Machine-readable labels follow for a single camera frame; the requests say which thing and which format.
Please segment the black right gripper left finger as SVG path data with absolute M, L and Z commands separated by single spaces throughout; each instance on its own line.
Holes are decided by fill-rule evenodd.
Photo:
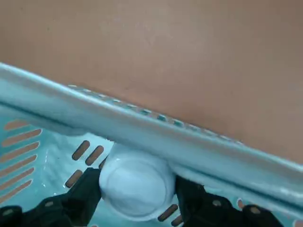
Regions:
M 43 199 L 24 212 L 21 206 L 0 209 L 2 227 L 86 227 L 101 200 L 100 169 L 87 168 L 68 192 Z

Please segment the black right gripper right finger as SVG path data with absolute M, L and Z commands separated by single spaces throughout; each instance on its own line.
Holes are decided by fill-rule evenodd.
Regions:
M 281 227 L 267 209 L 257 205 L 237 210 L 222 196 L 206 192 L 204 186 L 178 176 L 175 186 L 185 227 Z

